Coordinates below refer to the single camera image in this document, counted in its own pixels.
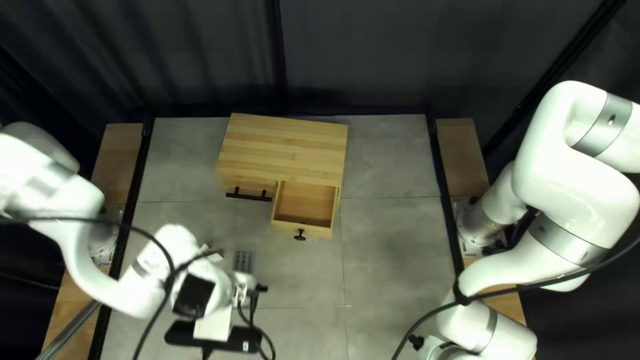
drawer handle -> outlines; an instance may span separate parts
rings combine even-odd
[[[262,195],[261,196],[255,196],[255,195],[242,195],[240,193],[240,186],[236,186],[236,190],[233,193],[227,193],[225,196],[226,197],[233,197],[236,199],[244,199],[244,200],[257,200],[257,201],[268,201],[271,202],[271,198],[270,197],[266,197],[267,195],[267,190],[262,190]]]
[[[304,229],[298,229],[298,231],[300,232],[300,234],[294,236],[293,238],[296,239],[296,240],[299,240],[299,241],[305,241],[307,238],[302,236],[302,233],[304,233],[305,230]]]

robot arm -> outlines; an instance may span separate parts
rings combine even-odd
[[[620,172],[640,172],[639,138],[638,104],[576,81],[549,90],[516,160],[460,216],[458,229],[471,246],[486,246],[522,217],[525,204],[543,213],[513,250],[463,271],[460,292],[472,296],[493,285],[555,279],[599,263],[638,211],[638,190]],[[548,288],[570,291],[586,277]],[[453,300],[451,292],[445,303]],[[449,356],[440,340],[429,337],[430,346],[419,351],[422,359],[529,360],[535,353],[536,337],[529,329],[481,302],[453,307],[437,320],[441,333],[460,349],[447,350],[455,352]]]
[[[0,133],[0,214],[9,217],[95,218],[104,196],[93,184],[63,167],[22,140]],[[169,275],[166,258],[153,243],[148,244],[119,280],[103,274],[88,252],[88,237],[94,224],[75,221],[33,220],[29,226],[60,246],[67,270],[78,286],[94,299],[137,318],[149,317],[164,297],[163,281]],[[174,266],[200,254],[195,237],[184,227],[166,225],[156,238],[170,253]],[[203,299],[188,296],[194,286],[213,287]],[[253,289],[253,277],[227,275],[208,259],[189,265],[175,279],[171,292],[174,312],[201,318],[216,309],[235,304],[239,288]]]

closed drawer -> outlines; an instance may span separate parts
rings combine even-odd
[[[225,187],[226,193],[236,192],[238,187],[238,193],[242,195],[261,196],[265,191],[265,197],[274,197],[278,184],[273,179],[264,179],[260,177],[248,177],[248,176],[220,176],[222,183]]]
[[[332,238],[340,188],[335,186],[279,181],[271,223],[279,231],[303,236]]]

cabinet top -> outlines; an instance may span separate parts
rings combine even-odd
[[[234,113],[216,171],[340,187],[347,130],[342,124]]]

wooden cabinet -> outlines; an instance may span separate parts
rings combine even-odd
[[[346,125],[232,114],[216,173],[227,192],[273,198],[271,223],[331,238],[340,200]]]

